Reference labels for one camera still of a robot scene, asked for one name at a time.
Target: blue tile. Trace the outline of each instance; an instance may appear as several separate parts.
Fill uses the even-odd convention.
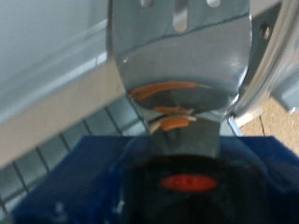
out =
[[[101,109],[89,116],[86,120],[92,134],[96,135],[119,135],[105,109]]]
[[[83,122],[80,122],[65,132],[63,132],[63,137],[70,149],[74,148],[82,136],[89,134]]]
[[[60,136],[52,138],[40,146],[39,150],[49,169],[54,168],[67,154],[66,146]]]
[[[131,126],[129,129],[122,132],[124,136],[137,136],[137,135],[146,135],[147,130],[144,127],[142,121]]]
[[[36,150],[19,158],[16,164],[26,186],[47,174],[47,169]]]
[[[3,210],[2,207],[0,207],[0,222],[5,219],[5,217],[7,216],[7,214],[5,213],[5,211]]]
[[[6,209],[8,212],[11,212],[12,209],[15,208],[15,206],[18,205],[18,203],[21,201],[21,199],[23,199],[26,196],[26,192],[23,191],[22,193],[20,193],[19,195],[17,195],[16,197],[14,197],[13,199],[9,200],[6,203]]]
[[[121,130],[129,128],[139,120],[138,115],[125,96],[109,105],[107,109]]]
[[[0,170],[0,180],[0,196],[2,200],[22,190],[21,180],[11,164]]]

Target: screw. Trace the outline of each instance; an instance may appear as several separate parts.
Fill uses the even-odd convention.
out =
[[[263,36],[263,39],[267,40],[270,38],[271,35],[271,29],[268,25],[263,25],[261,27],[261,34]]]

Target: red label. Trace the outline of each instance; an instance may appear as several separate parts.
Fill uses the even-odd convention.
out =
[[[172,175],[164,178],[161,184],[166,189],[186,192],[201,192],[215,189],[217,181],[205,175]]]

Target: blue surface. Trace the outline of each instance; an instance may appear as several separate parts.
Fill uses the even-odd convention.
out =
[[[149,137],[86,136],[14,210],[16,223],[115,223],[120,166],[160,152]],[[273,137],[223,137],[221,158],[255,167],[278,223],[299,223],[299,159]]]

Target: hole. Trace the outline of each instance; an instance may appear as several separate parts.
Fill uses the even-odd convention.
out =
[[[219,7],[221,5],[221,0],[206,0],[206,3],[210,7]]]
[[[176,0],[173,17],[175,31],[182,33],[188,28],[188,0]]]
[[[140,4],[142,7],[152,7],[154,2],[154,0],[140,0]]]

